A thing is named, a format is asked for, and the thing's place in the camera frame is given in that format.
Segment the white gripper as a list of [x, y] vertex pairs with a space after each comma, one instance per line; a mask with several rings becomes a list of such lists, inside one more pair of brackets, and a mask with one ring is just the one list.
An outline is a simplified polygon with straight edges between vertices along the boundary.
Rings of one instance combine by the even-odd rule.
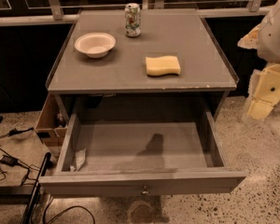
[[[242, 49], [257, 49], [259, 24], [237, 43]], [[254, 99], [249, 102], [246, 114], [252, 119], [266, 119], [273, 106], [280, 101], [280, 64], [273, 63], [259, 74], [259, 83], [254, 92]]]

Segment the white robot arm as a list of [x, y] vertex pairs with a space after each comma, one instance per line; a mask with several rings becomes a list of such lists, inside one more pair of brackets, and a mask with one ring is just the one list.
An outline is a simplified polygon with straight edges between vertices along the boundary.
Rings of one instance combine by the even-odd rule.
[[237, 46], [255, 49], [267, 64], [255, 70], [250, 78], [246, 115], [252, 119], [266, 119], [280, 102], [280, 0], [260, 24], [242, 37]]

